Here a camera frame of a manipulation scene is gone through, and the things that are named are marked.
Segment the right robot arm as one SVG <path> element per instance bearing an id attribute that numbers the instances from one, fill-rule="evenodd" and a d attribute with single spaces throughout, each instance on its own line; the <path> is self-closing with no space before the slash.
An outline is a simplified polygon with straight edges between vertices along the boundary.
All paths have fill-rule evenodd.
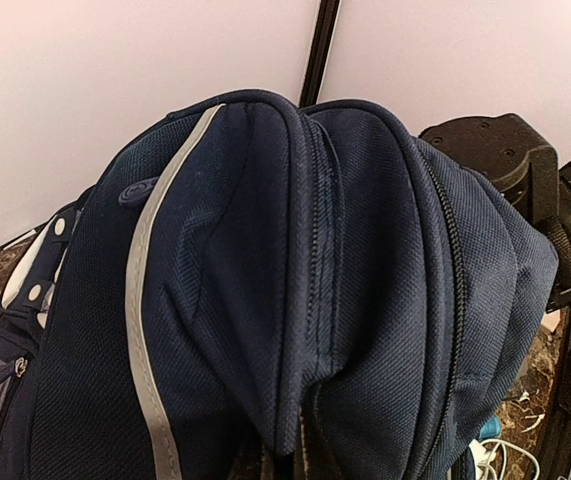
<path id="1" fill-rule="evenodd" d="M 557 252 L 558 270 L 546 309 L 571 313 L 571 161 L 561 165 L 554 147 L 515 113 L 454 118 L 426 128 L 420 137 L 484 176 L 548 238 Z M 571 335 L 556 404 L 571 425 Z"/>

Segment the navy blue student backpack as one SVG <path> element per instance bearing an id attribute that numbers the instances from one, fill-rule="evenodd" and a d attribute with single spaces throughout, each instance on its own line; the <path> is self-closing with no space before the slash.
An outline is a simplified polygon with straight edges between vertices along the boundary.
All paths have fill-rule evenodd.
<path id="1" fill-rule="evenodd" d="M 557 262 L 379 105 L 169 114 L 4 288 L 0 479 L 469 479 Z"/>

